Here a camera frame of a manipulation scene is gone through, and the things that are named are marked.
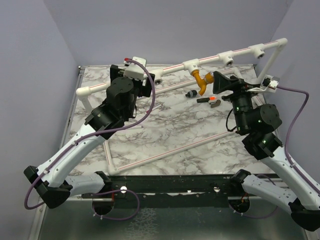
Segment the orange water faucet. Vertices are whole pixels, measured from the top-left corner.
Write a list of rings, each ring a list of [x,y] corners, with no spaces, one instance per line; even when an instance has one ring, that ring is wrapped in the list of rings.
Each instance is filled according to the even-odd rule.
[[[195,78],[195,81],[200,88],[198,93],[202,96],[207,89],[207,85],[212,84],[215,79],[212,73],[207,73],[203,78],[200,76],[200,71],[198,69],[191,72],[191,75]]]

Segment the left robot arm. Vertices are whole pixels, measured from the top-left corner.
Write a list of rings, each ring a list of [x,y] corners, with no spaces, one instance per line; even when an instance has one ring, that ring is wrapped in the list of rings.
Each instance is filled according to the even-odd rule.
[[[54,156],[23,172],[47,207],[54,209],[71,196],[97,194],[103,198],[110,193],[112,182],[102,171],[81,176],[71,176],[70,172],[115,132],[127,129],[125,122],[136,117],[137,98],[156,96],[154,80],[155,75],[140,63],[132,62],[125,69],[111,65],[110,86],[102,104]]]

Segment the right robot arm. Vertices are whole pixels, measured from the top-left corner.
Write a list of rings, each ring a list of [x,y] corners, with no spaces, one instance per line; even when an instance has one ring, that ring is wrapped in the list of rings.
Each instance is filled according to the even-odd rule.
[[[260,84],[250,84],[242,78],[226,77],[218,71],[212,73],[214,94],[230,91],[222,96],[232,103],[235,117],[234,132],[245,138],[242,143],[256,160],[272,169],[288,189],[268,183],[246,170],[239,170],[229,189],[240,196],[244,192],[267,200],[290,214],[296,224],[314,232],[320,228],[320,185],[288,153],[287,144],[274,134],[282,124],[274,104],[253,107],[252,97],[279,89],[275,77],[267,75]]]

